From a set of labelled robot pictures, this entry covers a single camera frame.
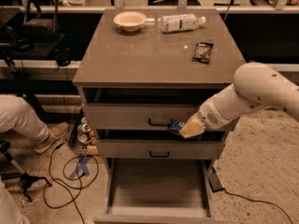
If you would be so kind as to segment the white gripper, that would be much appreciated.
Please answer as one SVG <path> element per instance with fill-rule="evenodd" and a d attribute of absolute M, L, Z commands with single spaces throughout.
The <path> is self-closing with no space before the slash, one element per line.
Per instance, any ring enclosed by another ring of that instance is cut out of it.
<path fill-rule="evenodd" d="M 206 129 L 218 130 L 232 121 L 228 117 L 223 98 L 219 95 L 213 95 L 204 101 L 199 109 L 198 116 L 193 116 L 187 120 L 186 124 L 179 130 L 184 138 L 194 137 L 202 134 Z"/>

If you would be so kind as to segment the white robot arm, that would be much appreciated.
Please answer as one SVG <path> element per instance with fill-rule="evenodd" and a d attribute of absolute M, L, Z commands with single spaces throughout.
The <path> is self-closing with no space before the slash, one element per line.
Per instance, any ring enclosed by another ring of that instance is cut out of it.
<path fill-rule="evenodd" d="M 299 120 L 299 86 L 263 63 L 241 65 L 233 83 L 203 102 L 179 130 L 184 138 L 218 130 L 245 114 L 274 107 Z"/>

